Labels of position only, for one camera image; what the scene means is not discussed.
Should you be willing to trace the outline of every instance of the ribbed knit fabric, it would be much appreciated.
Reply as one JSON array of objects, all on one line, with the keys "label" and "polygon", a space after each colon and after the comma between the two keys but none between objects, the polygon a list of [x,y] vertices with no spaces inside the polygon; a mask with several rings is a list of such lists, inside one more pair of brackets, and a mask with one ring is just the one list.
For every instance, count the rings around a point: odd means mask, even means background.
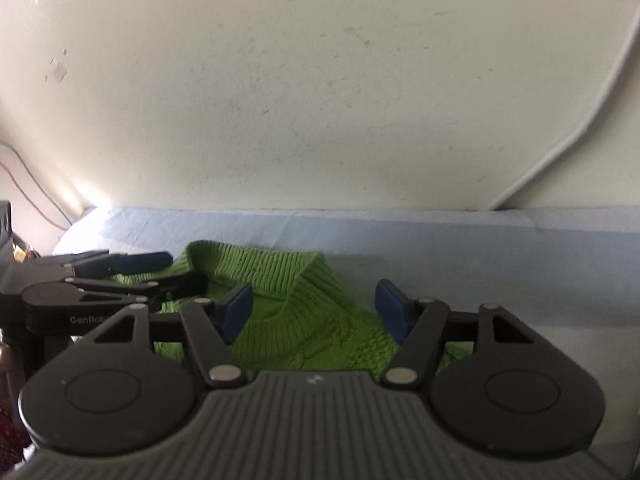
[{"label": "ribbed knit fabric", "polygon": [[[231,346],[238,364],[258,369],[367,369],[382,373],[398,346],[376,314],[358,307],[321,253],[267,251],[210,241],[189,244],[159,274],[121,276],[132,283],[196,270],[209,278],[215,300],[241,282],[254,288],[254,311]],[[175,312],[186,300],[162,306]],[[180,358],[179,344],[156,344]],[[457,358],[455,349],[450,361]]]}]

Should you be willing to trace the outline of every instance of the metal screw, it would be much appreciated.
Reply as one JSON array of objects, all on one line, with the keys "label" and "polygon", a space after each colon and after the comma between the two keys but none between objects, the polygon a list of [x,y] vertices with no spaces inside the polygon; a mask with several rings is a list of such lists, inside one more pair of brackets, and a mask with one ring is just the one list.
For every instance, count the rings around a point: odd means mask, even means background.
[{"label": "metal screw", "polygon": [[209,370],[212,381],[235,381],[242,376],[242,370],[235,365],[218,365]]},{"label": "metal screw", "polygon": [[385,379],[393,384],[411,384],[418,378],[418,372],[412,368],[390,368]]}]

